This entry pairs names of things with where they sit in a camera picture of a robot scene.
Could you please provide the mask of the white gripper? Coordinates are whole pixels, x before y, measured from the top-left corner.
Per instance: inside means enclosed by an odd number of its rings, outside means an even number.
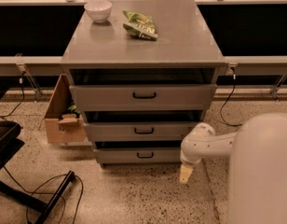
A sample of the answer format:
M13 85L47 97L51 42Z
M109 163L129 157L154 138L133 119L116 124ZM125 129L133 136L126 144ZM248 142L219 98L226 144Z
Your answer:
M201 160L201 154L204 152L209 139L216 135L214 128L204 122L196 125L193 130L183 139L181 143L179 181L186 184L193 173L193 165Z

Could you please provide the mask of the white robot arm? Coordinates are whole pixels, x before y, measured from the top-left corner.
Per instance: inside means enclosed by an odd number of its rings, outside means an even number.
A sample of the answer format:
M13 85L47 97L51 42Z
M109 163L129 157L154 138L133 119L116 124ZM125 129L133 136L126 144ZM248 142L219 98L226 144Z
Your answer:
M287 113L266 113L237 132L200 123L181 143L180 181L203 158L227 156L227 224L287 224Z

